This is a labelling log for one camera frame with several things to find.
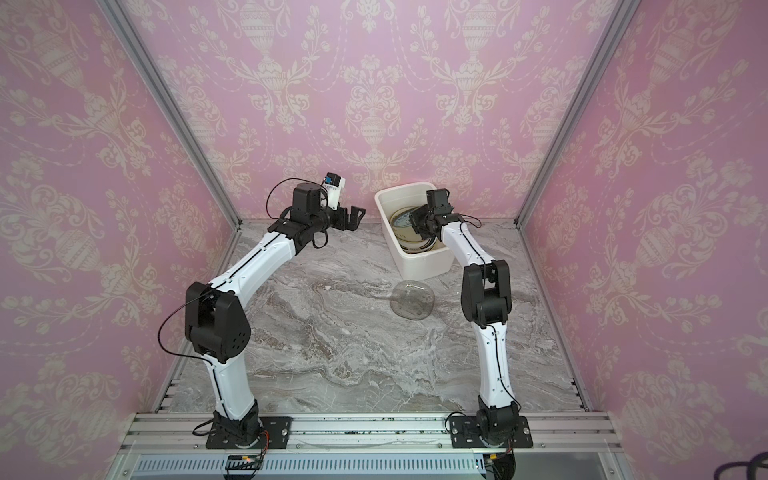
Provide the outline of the clear glass plate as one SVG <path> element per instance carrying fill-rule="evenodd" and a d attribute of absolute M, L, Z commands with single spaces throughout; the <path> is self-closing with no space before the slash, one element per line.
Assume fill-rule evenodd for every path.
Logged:
<path fill-rule="evenodd" d="M 392 290 L 389 306 L 404 319 L 421 321 L 431 315 L 435 304 L 434 291 L 419 281 L 401 281 Z"/>

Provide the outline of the aluminium left corner post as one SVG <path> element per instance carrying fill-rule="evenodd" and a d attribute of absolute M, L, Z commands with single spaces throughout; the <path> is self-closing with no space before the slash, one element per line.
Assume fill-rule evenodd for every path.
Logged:
<path fill-rule="evenodd" d="M 197 140 L 189 122 L 185 119 L 179 103 L 161 74 L 157 62 L 152 58 L 149 49 L 130 19 L 127 8 L 121 1 L 114 0 L 98 0 L 96 4 L 104 14 L 155 103 L 172 128 L 183 151 L 192 162 L 229 225 L 233 229 L 239 230 L 242 219 L 234 203 L 208 161 L 201 142 Z"/>

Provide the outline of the aluminium right corner post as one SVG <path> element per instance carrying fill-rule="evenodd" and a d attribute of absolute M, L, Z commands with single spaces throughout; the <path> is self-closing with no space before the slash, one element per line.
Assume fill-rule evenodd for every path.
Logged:
<path fill-rule="evenodd" d="M 639 0 L 617 1 L 609 21 L 596 44 L 596 47 L 586 64 L 584 73 L 575 89 L 564 117 L 562 118 L 555 136 L 543 158 L 537 174 L 533 178 L 530 190 L 516 218 L 516 226 L 523 230 L 533 217 L 535 207 L 540 199 L 556 164 L 568 145 L 573 132 L 583 116 L 590 100 L 623 38 L 638 6 Z"/>

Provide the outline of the small teal patterned plate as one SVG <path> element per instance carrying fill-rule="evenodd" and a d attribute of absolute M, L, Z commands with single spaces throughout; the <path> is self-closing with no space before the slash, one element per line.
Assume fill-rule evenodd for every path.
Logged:
<path fill-rule="evenodd" d="M 405 207 L 393 213 L 390 218 L 390 225 L 395 233 L 415 232 L 414 213 L 417 207 Z"/>

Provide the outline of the cream plate with plant motif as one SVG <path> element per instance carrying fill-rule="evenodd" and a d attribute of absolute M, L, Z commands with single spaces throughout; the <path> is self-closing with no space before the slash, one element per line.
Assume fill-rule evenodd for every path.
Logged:
<path fill-rule="evenodd" d="M 392 232 L 401 250 L 406 254 L 415 255 L 426 253 L 443 247 L 440 240 L 422 240 L 421 237 L 415 232 L 395 233 L 393 230 Z"/>

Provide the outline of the white vented strip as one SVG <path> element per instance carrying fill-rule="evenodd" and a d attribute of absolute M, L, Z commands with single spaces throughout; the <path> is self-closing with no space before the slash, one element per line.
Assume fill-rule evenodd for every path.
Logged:
<path fill-rule="evenodd" d="M 483 479 L 480 455 L 279 454 L 142 455 L 118 479 Z"/>

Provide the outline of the white plastic bin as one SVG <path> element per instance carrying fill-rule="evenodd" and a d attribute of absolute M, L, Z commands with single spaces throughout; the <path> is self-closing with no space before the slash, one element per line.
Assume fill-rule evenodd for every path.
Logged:
<path fill-rule="evenodd" d="M 435 188 L 436 186 L 429 182 L 416 182 L 390 187 L 374 196 L 387 246 L 404 280 L 426 280 L 445 274 L 454 263 L 454 255 L 440 241 L 427 251 L 407 253 L 390 222 L 398 212 L 425 205 L 426 192 Z"/>

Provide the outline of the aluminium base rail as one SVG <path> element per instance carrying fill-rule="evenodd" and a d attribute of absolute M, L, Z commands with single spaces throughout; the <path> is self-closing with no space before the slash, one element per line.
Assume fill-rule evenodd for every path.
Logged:
<path fill-rule="evenodd" d="M 475 420 L 448 413 L 306 413 L 272 416 L 256 444 L 238 449 L 206 430 L 201 414 L 139 414 L 122 440 L 110 479 L 142 455 L 436 454 L 480 455 L 483 479 L 630 479 L 608 416 L 595 412 L 529 413 L 508 440 L 481 438 Z"/>

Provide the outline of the aluminium corner post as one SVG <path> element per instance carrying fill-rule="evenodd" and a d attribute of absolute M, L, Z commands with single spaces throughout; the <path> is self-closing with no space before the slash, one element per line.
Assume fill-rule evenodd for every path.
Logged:
<path fill-rule="evenodd" d="M 208 161 L 201 142 L 197 140 L 189 122 L 185 119 L 179 103 L 161 74 L 157 62 L 152 58 L 149 49 L 130 19 L 127 8 L 121 1 L 114 0 L 98 0 L 96 4 L 104 14 L 155 103 L 172 128 L 183 151 L 192 162 L 229 225 L 233 229 L 239 230 L 242 219 L 234 203 Z"/>
<path fill-rule="evenodd" d="M 623 38 L 638 6 L 639 0 L 617 1 L 609 21 L 596 44 L 596 47 L 586 64 L 584 73 L 575 89 L 564 117 L 562 118 L 555 136 L 543 158 L 537 174 L 533 178 L 530 190 L 516 218 L 516 226 L 523 230 L 533 217 L 535 207 L 540 199 L 556 164 L 568 145 L 573 132 L 583 116 L 590 100 Z"/>

